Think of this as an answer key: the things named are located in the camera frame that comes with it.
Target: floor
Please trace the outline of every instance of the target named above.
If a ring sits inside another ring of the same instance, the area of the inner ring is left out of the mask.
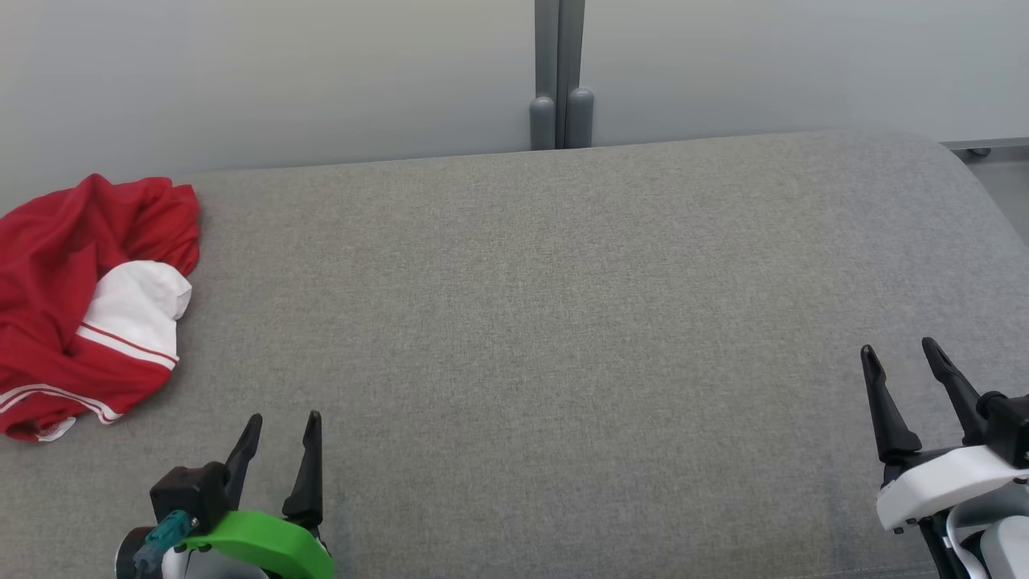
[[[994,148],[985,157],[956,153],[1029,244],[1029,146]]]

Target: gray sofa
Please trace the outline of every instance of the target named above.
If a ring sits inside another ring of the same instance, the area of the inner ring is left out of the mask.
[[[919,340],[1025,394],[1029,251],[918,138],[829,132],[207,173],[181,365],[103,427],[0,442],[3,576],[106,578],[176,465],[310,409],[340,577],[934,576],[875,512],[858,351],[926,447]]]

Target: red and white shirt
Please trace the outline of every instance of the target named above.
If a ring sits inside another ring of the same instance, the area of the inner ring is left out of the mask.
[[[200,206],[188,185],[92,175],[0,218],[0,430],[50,441],[110,424],[178,362]]]

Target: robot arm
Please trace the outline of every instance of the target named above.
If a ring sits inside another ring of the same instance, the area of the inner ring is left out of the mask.
[[[118,548],[115,579],[331,579],[332,559],[318,532],[321,415],[308,418],[285,518],[239,510],[260,430],[254,414],[224,464],[176,467],[150,490],[158,526],[130,532]]]
[[[861,365],[879,460],[884,529],[918,526],[942,579],[1029,579],[1029,397],[980,396],[932,338],[922,340],[964,431],[963,446],[922,451],[870,346]]]

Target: gray fabric upholstery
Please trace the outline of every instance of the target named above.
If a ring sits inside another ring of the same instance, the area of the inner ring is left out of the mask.
[[[341,577],[932,577],[879,528],[858,350],[926,447],[919,339],[1024,394],[1029,253],[941,146],[768,135],[210,173],[182,364],[0,441],[5,577],[108,577],[169,468],[277,511],[309,409]]]

